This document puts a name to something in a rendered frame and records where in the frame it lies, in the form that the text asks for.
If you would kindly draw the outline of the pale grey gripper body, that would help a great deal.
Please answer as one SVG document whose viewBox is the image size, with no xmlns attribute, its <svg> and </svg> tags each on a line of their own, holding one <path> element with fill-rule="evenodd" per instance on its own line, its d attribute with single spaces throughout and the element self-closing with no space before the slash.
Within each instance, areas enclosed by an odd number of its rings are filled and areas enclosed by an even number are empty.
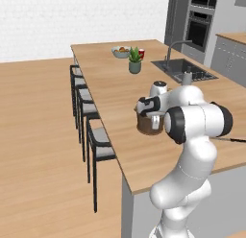
<svg viewBox="0 0 246 238">
<path fill-rule="evenodd" d="M 160 117 L 158 115 L 151 117 L 151 126 L 153 130 L 157 130 L 160 127 Z"/>
</svg>

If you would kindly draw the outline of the grey soap dispenser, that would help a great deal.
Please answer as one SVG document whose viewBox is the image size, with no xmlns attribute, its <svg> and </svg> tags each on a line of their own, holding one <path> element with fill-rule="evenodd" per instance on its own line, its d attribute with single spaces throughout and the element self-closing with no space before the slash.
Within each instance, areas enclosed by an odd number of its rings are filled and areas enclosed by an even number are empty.
<svg viewBox="0 0 246 238">
<path fill-rule="evenodd" d="M 184 72 L 182 85 L 191 85 L 192 84 L 192 72 L 191 67 L 188 66 L 187 70 Z"/>
</svg>

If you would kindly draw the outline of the black stool with grey seat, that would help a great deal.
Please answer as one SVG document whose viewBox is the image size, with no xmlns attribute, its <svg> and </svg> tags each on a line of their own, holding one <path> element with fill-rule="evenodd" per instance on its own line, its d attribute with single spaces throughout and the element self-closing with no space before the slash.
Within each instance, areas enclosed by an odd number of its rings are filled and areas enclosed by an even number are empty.
<svg viewBox="0 0 246 238">
<path fill-rule="evenodd" d="M 83 77 L 82 72 L 80 71 L 80 68 L 78 65 L 72 64 L 69 67 L 69 70 L 70 70 L 70 83 L 72 83 L 73 76 L 75 75 Z"/>
<path fill-rule="evenodd" d="M 83 77 L 80 76 L 73 76 L 72 83 L 71 83 L 71 93 L 72 93 L 72 102 L 73 102 L 73 116 L 75 118 L 75 127 L 79 129 L 79 122 L 78 122 L 78 111 L 77 111 L 77 95 L 76 95 L 76 87 L 81 86 L 82 88 L 86 88 L 86 82 Z"/>
<path fill-rule="evenodd" d="M 86 161 L 84 119 L 90 114 L 97 114 L 97 109 L 87 88 L 77 87 L 76 95 L 79 142 L 82 145 L 83 161 Z"/>
<path fill-rule="evenodd" d="M 86 119 L 86 150 L 92 151 L 92 170 L 87 170 L 87 182 L 93 180 L 93 209 L 97 212 L 97 163 L 116 159 L 116 153 L 113 150 L 111 142 L 104 127 L 93 128 L 92 120 L 98 120 L 99 117 L 89 116 Z"/>
</svg>

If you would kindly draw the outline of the dark grey sink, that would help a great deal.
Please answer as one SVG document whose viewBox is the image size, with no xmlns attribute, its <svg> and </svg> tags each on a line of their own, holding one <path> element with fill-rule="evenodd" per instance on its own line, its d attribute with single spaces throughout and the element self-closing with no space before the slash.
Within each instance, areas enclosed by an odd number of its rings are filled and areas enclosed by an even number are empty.
<svg viewBox="0 0 246 238">
<path fill-rule="evenodd" d="M 169 62 L 165 60 L 155 60 L 153 64 L 177 83 L 183 81 L 186 71 L 192 73 L 192 80 L 194 82 L 216 79 L 216 76 L 186 59 L 171 59 Z"/>
</svg>

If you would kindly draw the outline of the green plant in grey pot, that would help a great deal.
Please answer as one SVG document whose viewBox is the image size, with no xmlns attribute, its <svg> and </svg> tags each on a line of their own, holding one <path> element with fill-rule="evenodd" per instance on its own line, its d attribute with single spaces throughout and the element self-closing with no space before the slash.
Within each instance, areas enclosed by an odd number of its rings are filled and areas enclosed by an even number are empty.
<svg viewBox="0 0 246 238">
<path fill-rule="evenodd" d="M 129 71 L 132 74 L 138 74 L 141 70 L 141 54 L 137 47 L 130 49 Z"/>
</svg>

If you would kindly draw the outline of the grey tap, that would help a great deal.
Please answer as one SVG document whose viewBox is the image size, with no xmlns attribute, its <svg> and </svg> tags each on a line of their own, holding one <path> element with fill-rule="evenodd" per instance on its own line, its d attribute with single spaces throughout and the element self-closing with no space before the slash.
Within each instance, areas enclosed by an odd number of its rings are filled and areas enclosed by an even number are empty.
<svg viewBox="0 0 246 238">
<path fill-rule="evenodd" d="M 171 49 L 177 44 L 184 44 L 184 43 L 193 43 L 193 41 L 192 40 L 179 40 L 179 41 L 174 41 L 170 44 L 170 46 L 168 47 L 168 51 L 167 51 L 166 64 L 163 66 L 164 70 L 166 71 L 170 70 L 169 61 L 171 57 Z"/>
</svg>

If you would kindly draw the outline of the white bowl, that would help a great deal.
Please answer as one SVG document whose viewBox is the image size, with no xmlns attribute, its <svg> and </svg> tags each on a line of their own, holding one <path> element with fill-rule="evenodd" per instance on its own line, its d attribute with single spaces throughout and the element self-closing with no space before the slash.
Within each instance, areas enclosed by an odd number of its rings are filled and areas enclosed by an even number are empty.
<svg viewBox="0 0 246 238">
<path fill-rule="evenodd" d="M 124 52 L 124 53 L 114 52 L 116 49 L 118 50 L 120 47 L 124 47 L 126 49 L 129 49 L 129 52 Z M 113 55 L 119 59 L 126 59 L 130 55 L 130 50 L 131 50 L 131 48 L 129 46 L 114 46 L 111 48 L 111 52 L 113 53 Z"/>
</svg>

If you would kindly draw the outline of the thin black flat object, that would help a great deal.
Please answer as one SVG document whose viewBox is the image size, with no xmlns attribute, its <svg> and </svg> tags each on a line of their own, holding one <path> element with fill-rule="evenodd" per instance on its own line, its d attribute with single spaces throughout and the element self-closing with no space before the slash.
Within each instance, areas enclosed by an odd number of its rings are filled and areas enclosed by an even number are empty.
<svg viewBox="0 0 246 238">
<path fill-rule="evenodd" d="M 239 138 L 229 138 L 229 137 L 211 137 L 211 139 L 221 140 L 221 141 L 230 141 L 236 143 L 245 143 L 246 139 L 239 139 Z"/>
</svg>

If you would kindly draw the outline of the grey kitchen island base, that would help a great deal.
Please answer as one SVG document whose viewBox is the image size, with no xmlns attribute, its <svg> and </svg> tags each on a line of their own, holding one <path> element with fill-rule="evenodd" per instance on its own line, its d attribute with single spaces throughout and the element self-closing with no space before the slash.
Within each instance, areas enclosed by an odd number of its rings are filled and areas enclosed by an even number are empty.
<svg viewBox="0 0 246 238">
<path fill-rule="evenodd" d="M 187 227 L 195 238 L 227 238 L 246 230 L 246 166 L 209 177 L 211 195 L 188 216 Z M 149 193 L 133 195 L 122 177 L 121 238 L 149 238 L 161 211 Z"/>
</svg>

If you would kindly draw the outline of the grey cupboard run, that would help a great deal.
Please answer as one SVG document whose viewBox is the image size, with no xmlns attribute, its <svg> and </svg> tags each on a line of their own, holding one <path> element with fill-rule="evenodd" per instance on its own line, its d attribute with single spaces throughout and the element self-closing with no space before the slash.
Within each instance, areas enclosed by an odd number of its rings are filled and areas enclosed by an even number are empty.
<svg viewBox="0 0 246 238">
<path fill-rule="evenodd" d="M 217 36 L 210 68 L 246 87 L 246 41 Z"/>
</svg>

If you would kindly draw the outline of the grey fridge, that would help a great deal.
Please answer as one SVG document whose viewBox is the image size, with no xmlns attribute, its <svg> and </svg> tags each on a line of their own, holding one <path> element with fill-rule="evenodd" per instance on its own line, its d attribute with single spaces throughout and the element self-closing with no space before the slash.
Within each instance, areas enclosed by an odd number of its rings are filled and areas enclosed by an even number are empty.
<svg viewBox="0 0 246 238">
<path fill-rule="evenodd" d="M 183 40 L 189 0 L 169 0 L 164 44 Z"/>
</svg>

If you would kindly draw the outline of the black built-in oven stack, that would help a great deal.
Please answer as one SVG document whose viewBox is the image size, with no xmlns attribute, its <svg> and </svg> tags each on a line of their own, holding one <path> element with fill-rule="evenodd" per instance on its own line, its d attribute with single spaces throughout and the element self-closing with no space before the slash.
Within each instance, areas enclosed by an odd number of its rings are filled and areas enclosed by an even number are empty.
<svg viewBox="0 0 246 238">
<path fill-rule="evenodd" d="M 190 47 L 206 50 L 209 30 L 217 0 L 191 0 L 185 38 Z"/>
</svg>

